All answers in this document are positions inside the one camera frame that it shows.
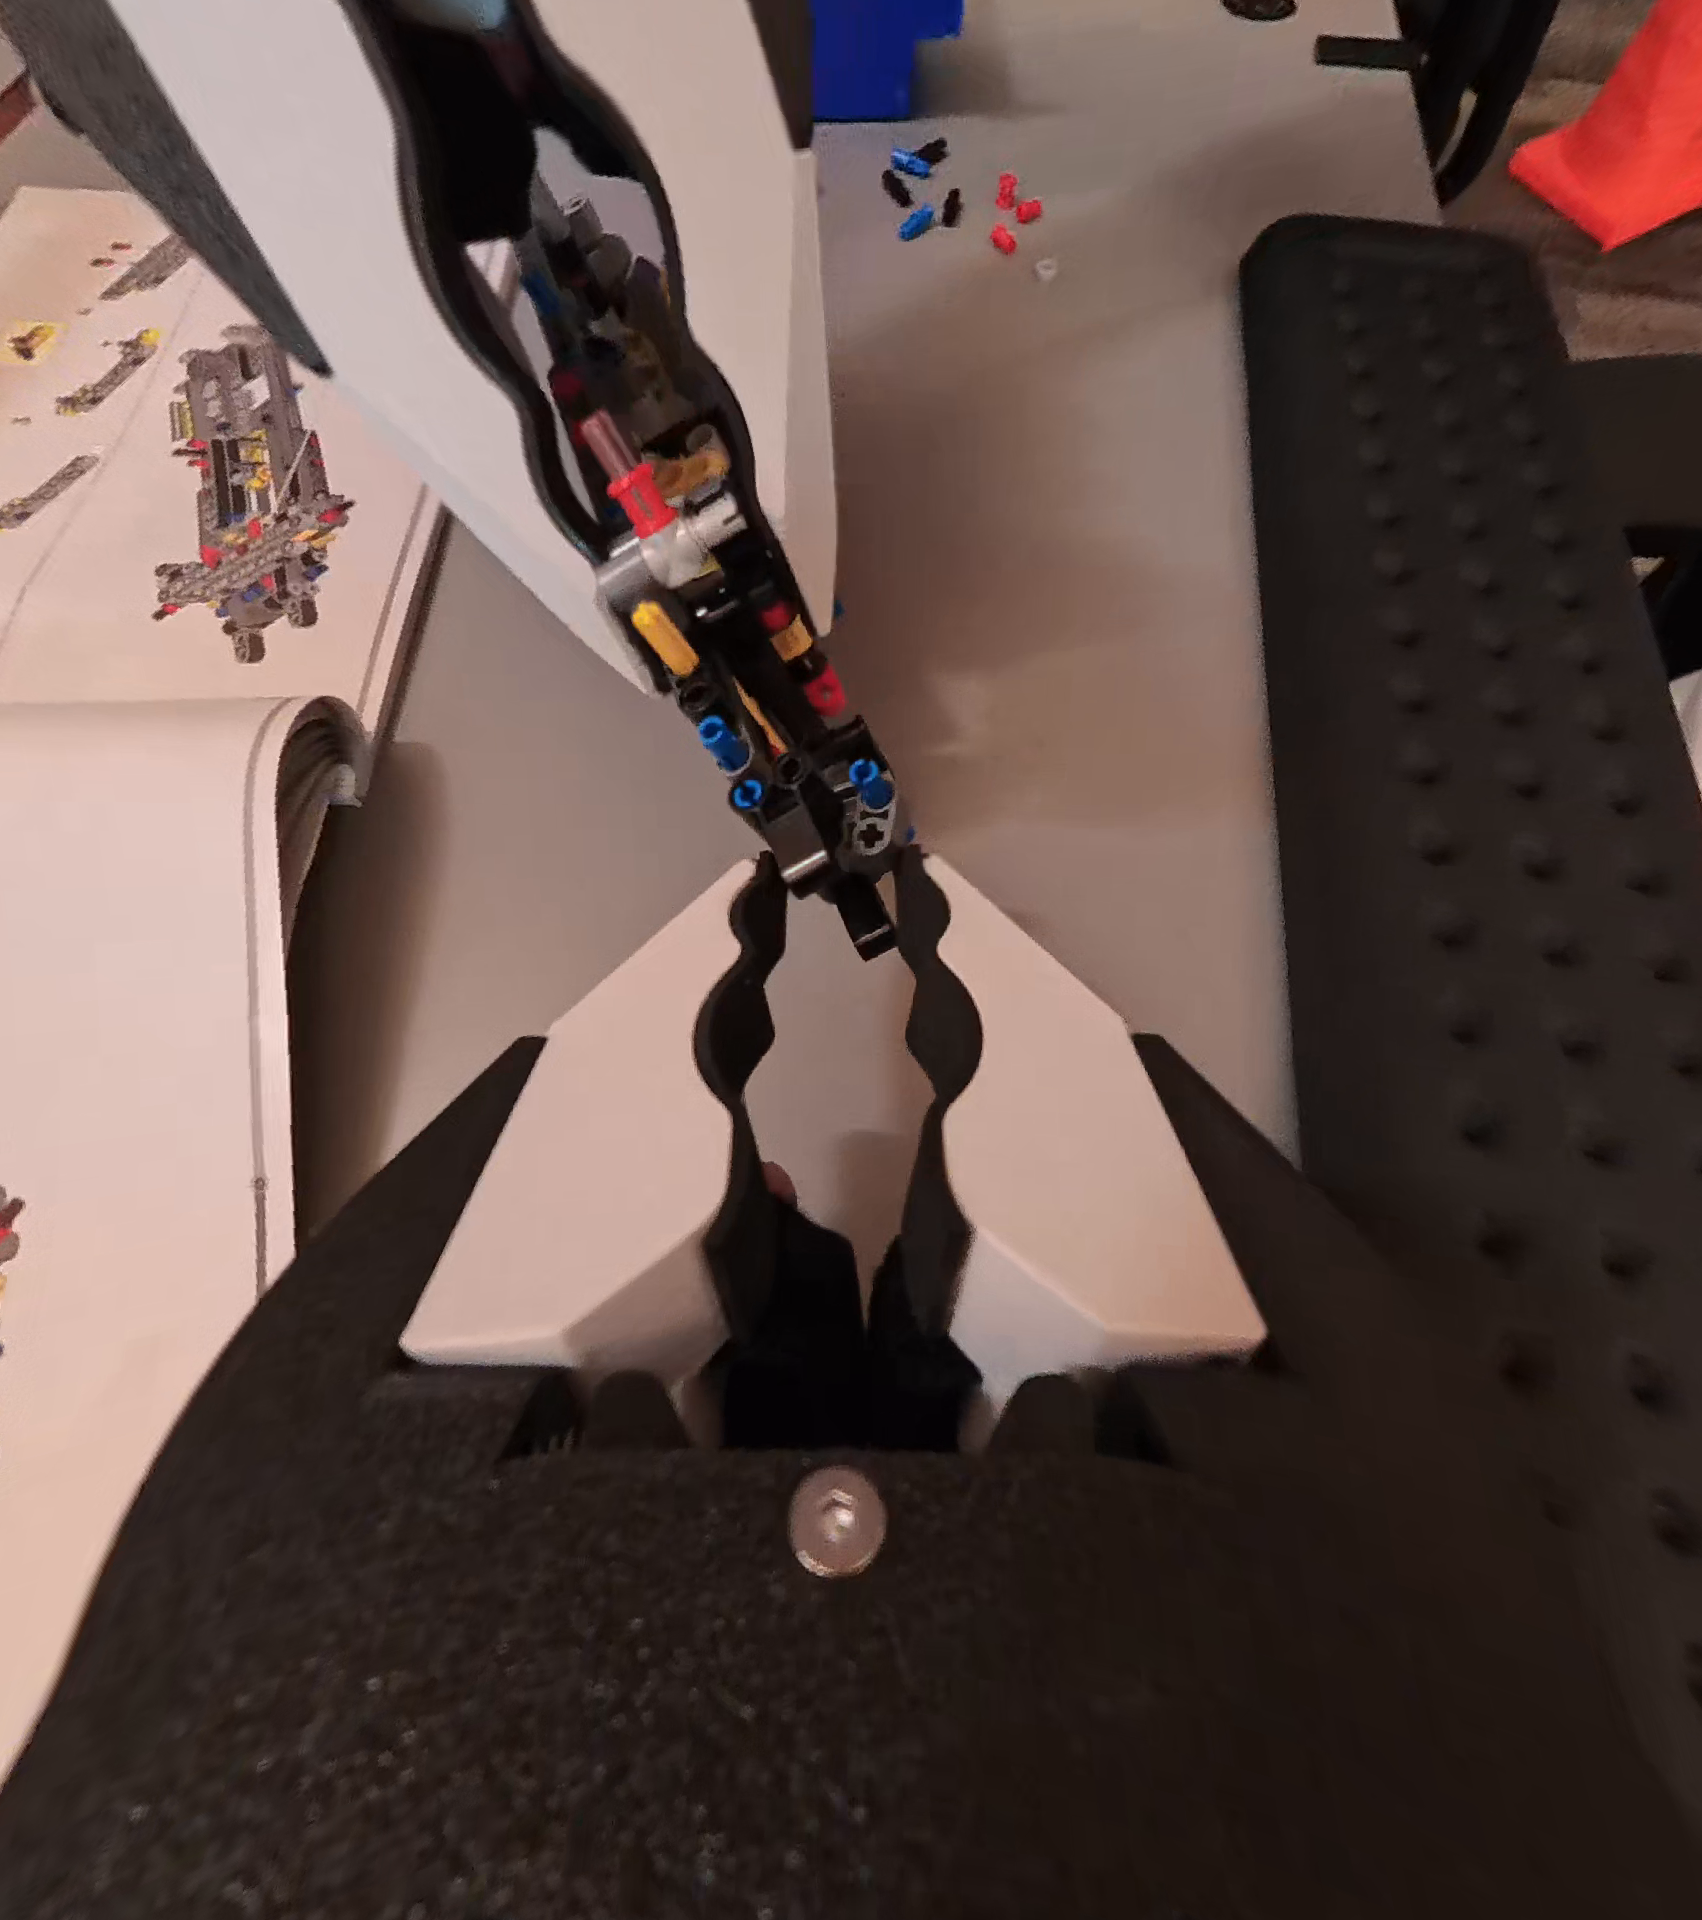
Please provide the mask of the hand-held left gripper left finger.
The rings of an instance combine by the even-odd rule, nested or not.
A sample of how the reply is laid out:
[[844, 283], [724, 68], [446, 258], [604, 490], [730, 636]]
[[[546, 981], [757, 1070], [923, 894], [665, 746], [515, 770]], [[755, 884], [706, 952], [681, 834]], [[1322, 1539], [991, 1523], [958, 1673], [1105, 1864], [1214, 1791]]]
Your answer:
[[786, 922], [774, 863], [742, 863], [550, 1026], [406, 1323], [409, 1362], [546, 1369], [583, 1394], [645, 1378], [720, 1445], [793, 1214], [746, 1102]]

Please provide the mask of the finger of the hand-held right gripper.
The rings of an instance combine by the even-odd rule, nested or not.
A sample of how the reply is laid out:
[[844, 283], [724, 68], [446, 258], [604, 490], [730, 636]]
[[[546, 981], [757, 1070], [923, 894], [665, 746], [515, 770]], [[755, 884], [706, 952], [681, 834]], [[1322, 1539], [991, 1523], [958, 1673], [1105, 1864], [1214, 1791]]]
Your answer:
[[809, 5], [548, 2], [538, 30], [634, 135], [673, 292], [742, 409], [757, 496], [828, 639], [839, 466]]
[[523, 333], [538, 152], [528, 33], [406, 5], [112, 5], [323, 371], [533, 597], [631, 687], [610, 535]]

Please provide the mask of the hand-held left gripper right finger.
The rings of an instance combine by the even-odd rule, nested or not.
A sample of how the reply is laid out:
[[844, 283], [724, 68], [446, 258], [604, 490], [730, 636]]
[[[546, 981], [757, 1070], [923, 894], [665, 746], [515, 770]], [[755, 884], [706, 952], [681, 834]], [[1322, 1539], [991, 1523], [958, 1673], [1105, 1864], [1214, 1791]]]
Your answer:
[[897, 1282], [979, 1439], [1031, 1381], [1247, 1362], [1266, 1320], [1127, 1021], [940, 856], [895, 873], [929, 1085]]

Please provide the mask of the grey lego car chassis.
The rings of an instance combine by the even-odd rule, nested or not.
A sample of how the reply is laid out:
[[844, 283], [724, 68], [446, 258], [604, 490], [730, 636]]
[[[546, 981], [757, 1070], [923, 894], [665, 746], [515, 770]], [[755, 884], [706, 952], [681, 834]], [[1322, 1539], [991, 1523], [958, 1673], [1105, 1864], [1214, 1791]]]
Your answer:
[[538, 483], [640, 676], [691, 723], [784, 889], [826, 901], [876, 959], [898, 940], [880, 880], [912, 827], [760, 503], [739, 399], [659, 260], [542, 177], [528, 208], [521, 288], [550, 361]]

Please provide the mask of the scattered small lego pins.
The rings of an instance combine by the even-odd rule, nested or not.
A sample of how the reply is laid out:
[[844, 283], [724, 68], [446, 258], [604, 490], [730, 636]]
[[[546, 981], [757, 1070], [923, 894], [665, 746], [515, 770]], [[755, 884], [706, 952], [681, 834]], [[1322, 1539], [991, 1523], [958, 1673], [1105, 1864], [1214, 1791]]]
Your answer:
[[955, 132], [906, 135], [876, 160], [875, 180], [898, 247], [956, 250], [1023, 265], [1038, 281], [1056, 276], [1047, 255], [1054, 198], [1031, 171], [979, 169]]

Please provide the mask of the lego instruction booklet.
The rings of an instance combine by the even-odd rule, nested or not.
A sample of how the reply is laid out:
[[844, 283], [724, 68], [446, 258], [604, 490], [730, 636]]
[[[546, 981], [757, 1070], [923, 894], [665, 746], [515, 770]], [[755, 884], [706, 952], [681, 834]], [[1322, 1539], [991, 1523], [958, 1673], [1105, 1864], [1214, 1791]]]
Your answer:
[[135, 194], [0, 214], [0, 1787], [293, 1261], [289, 937], [444, 521]]

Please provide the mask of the blue plastic bin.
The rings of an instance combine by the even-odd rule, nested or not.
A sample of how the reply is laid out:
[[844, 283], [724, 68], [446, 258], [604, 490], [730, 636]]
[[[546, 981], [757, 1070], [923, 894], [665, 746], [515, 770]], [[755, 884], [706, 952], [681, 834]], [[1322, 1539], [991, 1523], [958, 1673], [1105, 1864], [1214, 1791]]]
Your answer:
[[809, 2], [819, 125], [900, 125], [916, 114], [925, 44], [958, 38], [965, 2]]

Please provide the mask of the black perforated mat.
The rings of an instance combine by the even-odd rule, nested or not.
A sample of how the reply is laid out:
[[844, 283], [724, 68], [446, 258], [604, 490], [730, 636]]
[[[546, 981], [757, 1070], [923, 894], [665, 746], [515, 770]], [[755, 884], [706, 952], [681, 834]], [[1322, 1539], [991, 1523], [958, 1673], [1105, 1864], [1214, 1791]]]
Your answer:
[[1238, 270], [1306, 1173], [1462, 1320], [1702, 1849], [1702, 800], [1535, 269]]

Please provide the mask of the black mesh office chair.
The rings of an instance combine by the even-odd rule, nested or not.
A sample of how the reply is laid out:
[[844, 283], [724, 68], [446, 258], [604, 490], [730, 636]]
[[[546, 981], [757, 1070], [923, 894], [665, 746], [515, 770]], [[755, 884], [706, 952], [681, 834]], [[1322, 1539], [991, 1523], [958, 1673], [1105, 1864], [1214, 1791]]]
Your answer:
[[1392, 36], [1320, 34], [1315, 63], [1408, 79], [1432, 193], [1451, 208], [1496, 152], [1561, 5], [1394, 2], [1392, 13]]

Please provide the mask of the orange traffic cone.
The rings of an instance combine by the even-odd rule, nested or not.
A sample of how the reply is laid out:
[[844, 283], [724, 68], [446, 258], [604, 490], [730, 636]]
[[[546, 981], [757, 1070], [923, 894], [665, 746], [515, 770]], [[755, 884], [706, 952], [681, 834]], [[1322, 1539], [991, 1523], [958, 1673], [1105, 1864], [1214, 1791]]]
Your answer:
[[1702, 2], [1654, 2], [1599, 96], [1510, 178], [1610, 253], [1702, 210]]

